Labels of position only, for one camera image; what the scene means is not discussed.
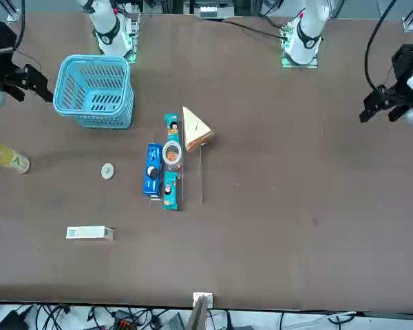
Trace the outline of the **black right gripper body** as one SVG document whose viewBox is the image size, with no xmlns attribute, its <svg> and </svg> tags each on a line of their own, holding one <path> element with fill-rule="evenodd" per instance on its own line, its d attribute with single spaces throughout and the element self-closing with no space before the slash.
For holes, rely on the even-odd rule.
<svg viewBox="0 0 413 330">
<path fill-rule="evenodd" d="M 18 67 L 12 62 L 13 47 L 17 41 L 17 35 L 10 27 L 0 21 L 0 83 L 5 85 L 19 85 L 16 75 Z"/>
</svg>

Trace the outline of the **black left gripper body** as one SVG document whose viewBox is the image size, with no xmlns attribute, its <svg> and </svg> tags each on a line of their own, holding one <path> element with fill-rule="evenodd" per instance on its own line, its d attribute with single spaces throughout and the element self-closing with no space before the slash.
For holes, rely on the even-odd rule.
<svg viewBox="0 0 413 330">
<path fill-rule="evenodd" d="M 413 44 L 403 44 L 393 55 L 392 64 L 396 83 L 392 87 L 381 88 L 384 103 L 413 103 L 413 90 L 407 84 L 413 74 Z"/>
</svg>

